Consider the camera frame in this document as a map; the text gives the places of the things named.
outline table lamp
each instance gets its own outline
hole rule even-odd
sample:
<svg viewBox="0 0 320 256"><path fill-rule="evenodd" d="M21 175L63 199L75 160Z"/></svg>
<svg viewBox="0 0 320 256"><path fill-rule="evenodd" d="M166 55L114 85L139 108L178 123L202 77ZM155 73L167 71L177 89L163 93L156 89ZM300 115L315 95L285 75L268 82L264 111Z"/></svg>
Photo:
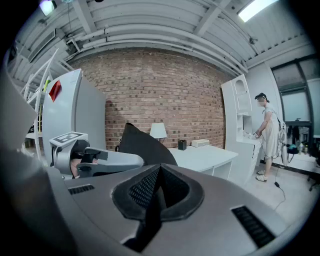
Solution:
<svg viewBox="0 0 320 256"><path fill-rule="evenodd" d="M161 139L167 137L167 132L165 129L165 124L163 122L153 123L151 125L150 136L155 139Z"/></svg>

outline wall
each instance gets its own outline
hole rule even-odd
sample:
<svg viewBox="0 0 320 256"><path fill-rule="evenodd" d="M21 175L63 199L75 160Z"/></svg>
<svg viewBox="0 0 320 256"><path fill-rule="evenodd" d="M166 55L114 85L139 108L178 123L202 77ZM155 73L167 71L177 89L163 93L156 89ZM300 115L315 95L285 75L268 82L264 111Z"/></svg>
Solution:
<svg viewBox="0 0 320 256"><path fill-rule="evenodd" d="M312 45L308 44L302 47L298 47L294 50L290 50L284 54L280 54L274 58L267 60L259 65L256 65L249 69L245 75L245 79L248 85L251 104L252 104L252 131L255 132L264 120L262 107L258 107L255 96L259 93L265 93L270 103L273 104L275 110L279 116L279 119L283 119L282 105L279 90L275 77L271 71L271 68L278 65L293 61L294 59L302 58L315 53L315 49ZM308 170L310 168L309 163L297 160L292 162L292 167Z"/></svg>
<svg viewBox="0 0 320 256"><path fill-rule="evenodd" d="M106 147L113 150L125 123L150 132L164 123L163 144L178 139L208 139L224 148L225 114L221 85L232 79L216 66L168 50L132 48L110 50L70 63L105 93Z"/></svg>
<svg viewBox="0 0 320 256"><path fill-rule="evenodd" d="M280 94L277 88L276 80L271 72L270 67L266 63L261 63L253 68L245 75L248 85L251 105L252 105L252 130L255 132L264 121L263 107L258 107L255 96L264 93L270 103L274 106L278 116L282 119L282 106Z"/></svg>
<svg viewBox="0 0 320 256"><path fill-rule="evenodd" d="M320 138L320 79L312 79L307 81L309 86L309 91L311 95L311 102L312 102L312 110L313 110L313 122L314 122L314 130L313 135Z"/></svg>

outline gray plastic surface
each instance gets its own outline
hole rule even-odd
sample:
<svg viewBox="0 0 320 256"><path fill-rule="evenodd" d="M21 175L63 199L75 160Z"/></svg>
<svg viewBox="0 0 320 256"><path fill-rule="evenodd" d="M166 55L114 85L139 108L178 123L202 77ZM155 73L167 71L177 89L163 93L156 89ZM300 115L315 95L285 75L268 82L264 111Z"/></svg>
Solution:
<svg viewBox="0 0 320 256"><path fill-rule="evenodd" d="M139 168L144 165L144 160L136 154L101 150L87 147L85 153L97 154L97 164L79 163L76 168L81 178L92 177L94 173L116 173Z"/></svg>
<svg viewBox="0 0 320 256"><path fill-rule="evenodd" d="M61 91L53 102L49 92L60 80ZM92 147L106 149L104 94L82 77L82 70L65 73L47 86L42 112L45 159L51 163L49 140L68 132L88 134Z"/></svg>
<svg viewBox="0 0 320 256"><path fill-rule="evenodd" d="M90 146L106 149L106 96L84 76L76 99L75 131L88 134Z"/></svg>
<svg viewBox="0 0 320 256"><path fill-rule="evenodd" d="M142 251L143 255L246 255L258 248L231 212L246 206L276 237L286 224L271 208L239 186L214 176L169 165L198 181L204 189L200 207L186 220L162 223ZM73 196L81 211L104 233L123 243L134 237L139 222L124 218L112 202L115 186L143 172L148 166L107 176L66 180L70 187L91 184L95 189Z"/></svg>

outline floor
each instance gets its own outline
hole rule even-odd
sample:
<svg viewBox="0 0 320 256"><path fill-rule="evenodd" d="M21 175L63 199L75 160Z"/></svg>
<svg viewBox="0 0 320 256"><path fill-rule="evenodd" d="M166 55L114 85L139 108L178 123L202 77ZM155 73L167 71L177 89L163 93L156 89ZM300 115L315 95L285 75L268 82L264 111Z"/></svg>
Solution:
<svg viewBox="0 0 320 256"><path fill-rule="evenodd" d="M315 171L315 161L316 158L310 156L309 154L295 154L290 163L288 163L289 167L297 168L304 171L314 172ZM277 157L273 161L276 164L282 165L281 157Z"/></svg>
<svg viewBox="0 0 320 256"><path fill-rule="evenodd" d="M256 171L264 170L264 168L265 165L261 163L260 166L256 167ZM280 204L276 212L288 225L291 225L308 214L308 211L314 206L319 197L320 187L315 187L312 191L309 191L313 180L307 181L307 175L281 168L277 173L277 169L276 167L271 167L267 182L257 181L255 172L246 183L244 189L275 209L284 199L281 189L275 186L276 177L276 181L279 183L280 188L284 190L286 197L286 200Z"/></svg>

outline person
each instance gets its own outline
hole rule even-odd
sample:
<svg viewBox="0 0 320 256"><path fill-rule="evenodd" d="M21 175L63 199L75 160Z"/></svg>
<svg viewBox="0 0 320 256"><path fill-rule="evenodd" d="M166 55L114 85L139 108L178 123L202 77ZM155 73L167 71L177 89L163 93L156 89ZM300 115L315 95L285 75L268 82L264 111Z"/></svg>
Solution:
<svg viewBox="0 0 320 256"><path fill-rule="evenodd" d="M255 99L258 107L264 107L264 121L255 133L260 137L265 129L265 138L262 136L265 140L265 170L258 171L255 178L260 182L267 182L273 158L278 153L279 121L274 106L264 93L260 93Z"/></svg>

